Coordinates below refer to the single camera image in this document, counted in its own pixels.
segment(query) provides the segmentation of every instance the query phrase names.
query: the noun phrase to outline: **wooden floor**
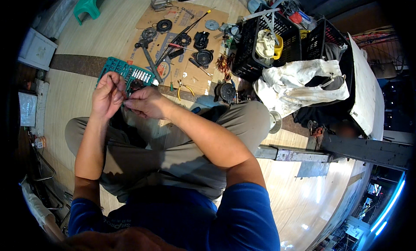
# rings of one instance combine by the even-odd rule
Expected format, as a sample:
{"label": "wooden floor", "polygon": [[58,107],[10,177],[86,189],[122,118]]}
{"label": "wooden floor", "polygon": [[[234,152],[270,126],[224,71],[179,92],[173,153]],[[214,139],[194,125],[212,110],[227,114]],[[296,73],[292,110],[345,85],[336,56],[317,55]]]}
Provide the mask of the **wooden floor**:
{"label": "wooden floor", "polygon": [[[249,14],[247,0],[190,2],[228,12],[230,23],[236,22],[239,16]],[[57,41],[59,46],[56,53],[121,58],[135,24],[149,3],[150,0],[105,0],[98,19],[86,19],[79,26],[72,17]],[[47,148],[43,155],[57,171],[55,181],[66,191],[72,192],[75,157],[65,142],[65,125],[71,118],[89,116],[91,95],[97,78],[51,69],[46,80],[50,82],[50,87],[44,124]],[[188,109],[196,106],[206,108],[190,101],[179,102],[177,98],[169,98]],[[151,149],[167,149],[188,140],[178,138],[177,128],[166,121],[138,122],[129,116],[128,123],[138,127]],[[277,134],[270,134],[263,144],[305,148],[307,137],[280,130]],[[269,191],[282,250],[306,250],[345,198],[354,160],[332,163],[326,176],[309,178],[296,178],[299,162],[259,162]],[[102,188],[101,205],[104,214],[121,206],[115,196]]]}

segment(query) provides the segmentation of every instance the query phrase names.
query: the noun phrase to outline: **gray pants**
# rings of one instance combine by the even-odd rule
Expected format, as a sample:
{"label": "gray pants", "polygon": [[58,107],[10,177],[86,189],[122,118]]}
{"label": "gray pants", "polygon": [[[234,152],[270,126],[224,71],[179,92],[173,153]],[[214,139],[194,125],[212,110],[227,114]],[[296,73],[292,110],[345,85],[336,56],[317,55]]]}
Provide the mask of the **gray pants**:
{"label": "gray pants", "polygon": [[[71,119],[65,128],[68,148],[76,156],[88,118]],[[270,129],[267,108],[249,101],[233,105],[216,122],[236,134],[254,153]],[[137,148],[127,135],[109,127],[106,135],[105,165],[100,184],[119,202],[129,192],[148,185],[171,185],[196,189],[216,199],[226,187],[226,174],[213,165],[192,141],[164,151]]]}

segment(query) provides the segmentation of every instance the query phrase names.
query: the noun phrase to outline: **yellow-handled pliers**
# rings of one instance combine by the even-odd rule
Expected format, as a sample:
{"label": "yellow-handled pliers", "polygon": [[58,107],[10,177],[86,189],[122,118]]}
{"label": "yellow-handled pliers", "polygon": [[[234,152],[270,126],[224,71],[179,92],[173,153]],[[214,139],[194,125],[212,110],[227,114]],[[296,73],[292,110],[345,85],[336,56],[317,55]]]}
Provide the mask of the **yellow-handled pliers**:
{"label": "yellow-handled pliers", "polygon": [[190,92],[192,93],[192,96],[194,96],[194,97],[195,97],[195,93],[193,92],[193,90],[192,90],[189,86],[186,86],[185,84],[183,84],[183,83],[182,83],[182,80],[179,80],[179,81],[178,81],[178,83],[179,83],[179,88],[178,88],[178,99],[179,99],[179,100],[181,100],[181,99],[180,99],[180,95],[179,95],[179,93],[180,93],[180,88],[181,88],[182,86],[184,86],[185,88],[189,89],[189,90],[190,90]]}

